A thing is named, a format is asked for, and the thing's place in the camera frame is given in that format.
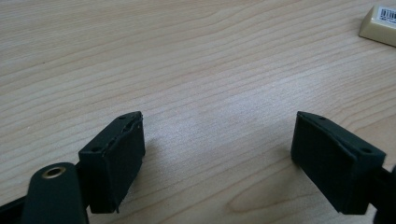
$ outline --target metal grommet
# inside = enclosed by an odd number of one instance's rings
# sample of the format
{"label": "metal grommet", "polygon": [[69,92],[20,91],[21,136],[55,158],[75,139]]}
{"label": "metal grommet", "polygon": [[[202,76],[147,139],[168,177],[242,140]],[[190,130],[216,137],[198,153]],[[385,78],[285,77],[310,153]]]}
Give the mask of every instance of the metal grommet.
{"label": "metal grommet", "polygon": [[42,177],[45,179],[55,178],[55,177],[63,174],[65,171],[66,171],[66,168],[64,168],[62,166],[52,167],[52,168],[48,169],[46,172],[44,172]]}

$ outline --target barcode label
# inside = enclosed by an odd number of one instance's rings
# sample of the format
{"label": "barcode label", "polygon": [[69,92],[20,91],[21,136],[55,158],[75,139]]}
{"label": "barcode label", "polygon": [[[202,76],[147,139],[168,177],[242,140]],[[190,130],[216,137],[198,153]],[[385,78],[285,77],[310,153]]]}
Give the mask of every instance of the barcode label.
{"label": "barcode label", "polygon": [[396,9],[389,7],[379,7],[378,19],[391,24],[396,24]]}

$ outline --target wood grain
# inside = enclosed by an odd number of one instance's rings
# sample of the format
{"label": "wood grain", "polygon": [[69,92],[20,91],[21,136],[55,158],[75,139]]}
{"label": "wood grain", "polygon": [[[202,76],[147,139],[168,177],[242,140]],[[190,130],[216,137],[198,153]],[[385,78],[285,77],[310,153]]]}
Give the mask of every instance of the wood grain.
{"label": "wood grain", "polygon": [[298,110],[396,163],[396,48],[358,37],[388,1],[0,2],[0,204],[141,110],[147,156],[91,223],[370,223],[290,160]]}

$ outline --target hole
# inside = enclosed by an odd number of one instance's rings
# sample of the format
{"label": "hole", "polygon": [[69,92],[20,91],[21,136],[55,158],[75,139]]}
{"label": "hole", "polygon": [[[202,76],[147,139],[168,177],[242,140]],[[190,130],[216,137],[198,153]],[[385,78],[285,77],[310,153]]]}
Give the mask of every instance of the hole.
{"label": "hole", "polygon": [[361,150],[365,153],[372,153],[372,150],[370,150],[369,148],[366,148],[366,147],[362,148]]}
{"label": "hole", "polygon": [[45,179],[51,179],[51,178],[60,176],[61,174],[64,173],[64,171],[66,171],[66,168],[64,168],[62,166],[53,167],[53,168],[50,168],[48,171],[44,172],[44,174],[42,176]]}
{"label": "hole", "polygon": [[99,151],[101,148],[100,147],[93,147],[92,149],[91,149],[91,151],[92,152],[97,152],[97,151]]}

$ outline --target black clamp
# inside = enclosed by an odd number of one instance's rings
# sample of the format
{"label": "black clamp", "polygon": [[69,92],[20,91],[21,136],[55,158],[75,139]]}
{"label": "black clamp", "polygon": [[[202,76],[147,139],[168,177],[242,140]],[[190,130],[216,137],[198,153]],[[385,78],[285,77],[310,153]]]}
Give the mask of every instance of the black clamp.
{"label": "black clamp", "polygon": [[93,213],[119,212],[145,156],[141,112],[114,119],[79,153],[79,162],[37,171],[28,193],[0,207],[0,223],[89,223]]}
{"label": "black clamp", "polygon": [[374,223],[396,223],[396,167],[385,170],[385,156],[329,119],[297,113],[291,157],[338,212],[363,215],[371,203]]}

